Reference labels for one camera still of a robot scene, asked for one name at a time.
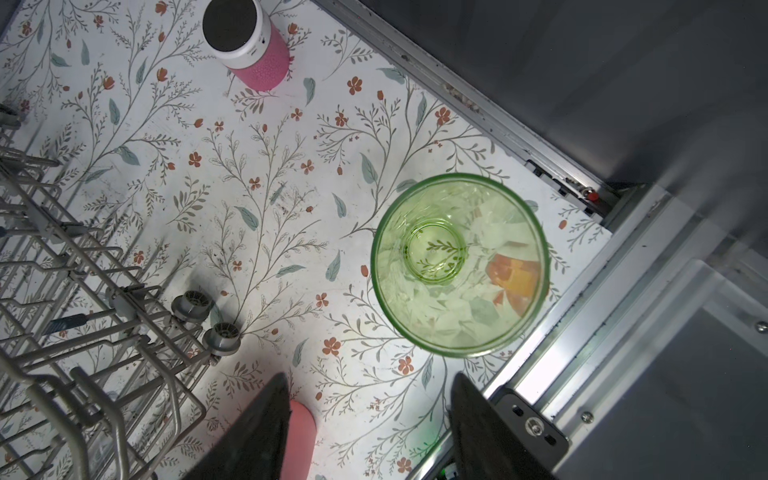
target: green glass cup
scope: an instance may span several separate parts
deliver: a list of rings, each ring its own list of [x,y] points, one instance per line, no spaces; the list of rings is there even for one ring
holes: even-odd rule
[[[549,288],[549,254],[531,208],[507,187],[445,174],[386,211],[371,252],[376,298],[407,339],[443,356],[508,345]]]

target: dishwasher rack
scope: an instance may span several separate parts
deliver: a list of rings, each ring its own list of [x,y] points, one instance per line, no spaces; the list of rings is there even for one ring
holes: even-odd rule
[[[191,390],[217,357],[62,206],[43,181],[58,166],[0,147],[0,476],[157,478],[206,415]]]

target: red flower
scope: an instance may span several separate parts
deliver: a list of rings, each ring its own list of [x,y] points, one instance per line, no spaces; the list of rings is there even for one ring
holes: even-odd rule
[[[307,160],[305,164],[301,164],[301,168],[304,169],[305,175],[309,175],[312,170],[315,170],[315,166],[312,165],[311,160]]]
[[[315,300],[317,300],[317,308],[328,306],[328,300],[326,300],[327,296],[327,293],[323,293],[323,295],[315,295]]]
[[[336,337],[332,336],[328,340],[323,342],[326,348],[323,349],[323,353],[326,355],[333,354],[333,356],[339,356],[339,349],[341,348],[341,342],[336,341]]]
[[[411,365],[411,357],[407,356],[406,359],[400,359],[398,362],[400,363],[400,366],[398,366],[397,369],[403,375],[408,375],[413,371],[413,365]]]
[[[402,457],[400,460],[398,460],[397,466],[397,471],[400,473],[410,472],[412,470],[411,461],[406,459],[406,457]]]
[[[336,126],[337,127],[343,127],[346,125],[346,122],[348,122],[349,119],[344,116],[344,110],[337,111],[336,112]]]
[[[202,160],[203,158],[197,152],[193,152],[190,154],[190,165],[194,165],[195,168],[198,168],[200,166],[200,161]]]
[[[362,79],[352,77],[352,80],[346,82],[346,86],[349,87],[349,94],[354,95],[356,91],[362,90]]]
[[[451,111],[445,107],[441,108],[439,111],[436,111],[435,116],[437,117],[438,127],[442,127],[443,124],[447,124],[451,121]]]

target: pink and white container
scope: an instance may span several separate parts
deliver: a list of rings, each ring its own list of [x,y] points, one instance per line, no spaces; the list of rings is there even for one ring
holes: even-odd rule
[[[288,73],[288,45],[257,0],[211,0],[203,36],[216,58],[255,91],[272,90]]]

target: green leaf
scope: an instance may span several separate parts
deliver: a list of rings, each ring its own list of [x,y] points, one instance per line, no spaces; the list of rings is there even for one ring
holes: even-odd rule
[[[498,320],[496,307],[488,300],[483,300],[476,296],[469,302],[469,308],[472,310],[472,319],[477,320],[480,323],[490,325]]]
[[[83,62],[83,65],[91,63],[91,54],[88,52],[88,46],[85,44],[85,40],[83,40],[83,49],[80,52],[80,61]]]
[[[299,345],[296,345],[296,349],[293,351],[293,366],[299,366],[301,363],[301,351],[304,350],[304,344],[309,339],[305,339]]]
[[[336,201],[336,212],[339,214],[339,218],[346,217],[346,205],[344,204],[344,200],[338,198],[336,194],[332,194],[333,199]]]
[[[51,63],[56,67],[68,67],[67,62],[56,55],[54,52],[51,52]]]
[[[424,388],[427,388],[429,380],[432,379],[432,361],[434,358],[433,355],[430,355],[427,363],[424,364],[424,369],[422,370],[422,385],[424,385]]]
[[[40,43],[40,40],[43,39],[43,31],[45,30],[45,17],[40,21],[40,26],[38,27],[38,43]]]
[[[109,99],[109,121],[112,122],[113,125],[120,123],[120,109],[111,98]]]
[[[219,310],[219,307],[216,303],[214,303],[214,306],[211,307],[208,318],[210,319],[211,326],[216,325],[217,323],[222,323],[224,321],[224,318],[221,316],[221,310]]]
[[[250,228],[255,232],[256,229],[259,228],[259,219],[257,218],[257,216],[252,214],[250,210],[248,210],[247,208],[244,208],[244,207],[235,207],[235,208],[237,208],[240,211],[240,215],[243,218],[243,222],[245,222],[248,228]]]
[[[276,276],[283,276],[286,273],[298,272],[302,268],[304,268],[304,266],[301,266],[301,265],[285,266],[285,267],[281,268],[279,272],[277,272]]]
[[[315,98],[315,79],[304,78],[304,88],[306,88],[306,104],[309,105]]]
[[[286,187],[286,183],[282,182],[280,184],[280,187],[277,190],[275,190],[274,194],[272,194],[272,197],[270,198],[270,205],[274,205],[275,202],[277,202],[277,199],[280,198],[280,194],[283,192],[283,188],[285,187]]]
[[[121,145],[120,147],[115,148],[114,152],[120,154],[120,158],[122,158],[123,162],[126,164],[139,165],[139,159],[136,157],[136,154],[125,145]]]
[[[422,100],[419,102],[419,109],[416,111],[416,125],[421,125],[424,121],[424,114],[427,113],[427,98],[422,94]]]
[[[362,178],[367,184],[372,184],[379,179],[379,174],[376,173],[376,169],[373,168],[373,164],[365,154],[362,155]]]
[[[328,266],[326,270],[326,280],[333,282],[336,280],[336,276],[339,275],[339,268],[341,267],[341,250],[336,253],[336,258]]]
[[[416,185],[416,180],[413,180],[409,178],[408,180],[403,180],[400,182],[395,190],[398,192],[402,192],[403,190],[408,190],[410,187],[413,187]]]
[[[141,66],[138,70],[136,70],[136,83],[140,84],[142,80],[144,80],[144,69],[147,67],[147,59],[145,58],[144,61],[141,63]]]
[[[95,172],[91,172],[85,179],[83,179],[83,183],[87,184],[89,182],[92,182],[93,180],[96,180],[101,175],[106,174],[110,170],[112,170],[112,167],[102,168],[101,170],[96,170]]]
[[[406,82],[406,76],[397,68],[377,68],[376,70],[382,71],[389,80],[394,80],[401,85]]]

